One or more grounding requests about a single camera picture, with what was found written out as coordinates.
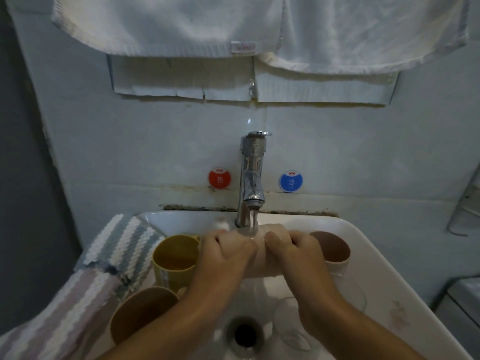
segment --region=sink drain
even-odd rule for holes
[[[236,317],[227,327],[226,342],[239,358],[253,358],[264,345],[264,332],[252,317]]]

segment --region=red sticker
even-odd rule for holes
[[[213,168],[208,175],[210,185],[219,190],[227,188],[231,180],[230,172],[224,168]]]

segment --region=faucet spout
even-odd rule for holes
[[[265,137],[268,132],[250,132],[242,139],[242,166],[238,197],[237,227],[257,227],[258,211],[265,203],[261,175],[264,153],[267,149]]]

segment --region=white ceramic sink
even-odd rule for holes
[[[166,236],[191,233],[204,235],[212,230],[215,221],[224,218],[234,228],[234,212],[158,211],[139,217]],[[351,260],[345,275],[363,289],[367,297],[365,314],[390,329],[430,360],[471,360],[426,304],[387,262],[373,244],[351,223],[334,217],[259,214],[259,224],[280,223],[288,230],[305,232],[328,231],[342,237],[351,248]],[[154,282],[149,275],[142,287]],[[275,352],[271,346],[272,318],[276,304],[291,296],[282,276],[246,279],[230,307],[218,322],[210,341],[192,359],[238,359],[226,341],[226,327],[237,316],[249,316],[263,328],[266,346],[251,359],[303,359],[287,351]],[[113,344],[108,330],[97,341],[87,358],[94,358]],[[315,354],[314,359],[333,359],[327,352]]]

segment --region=striped towel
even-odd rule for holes
[[[0,337],[0,359],[69,358],[104,305],[139,288],[162,240],[158,231],[136,217],[113,217],[50,304]]]

